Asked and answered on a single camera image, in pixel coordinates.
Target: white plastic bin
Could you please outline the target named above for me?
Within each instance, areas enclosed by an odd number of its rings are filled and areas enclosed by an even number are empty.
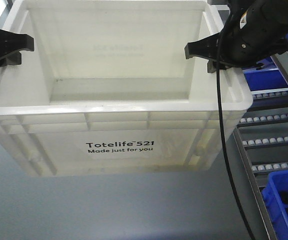
[[[215,74],[184,47],[221,27],[204,0],[16,0],[36,50],[0,68],[0,143],[31,176],[208,169]],[[221,87],[228,137],[252,96],[239,69]]]

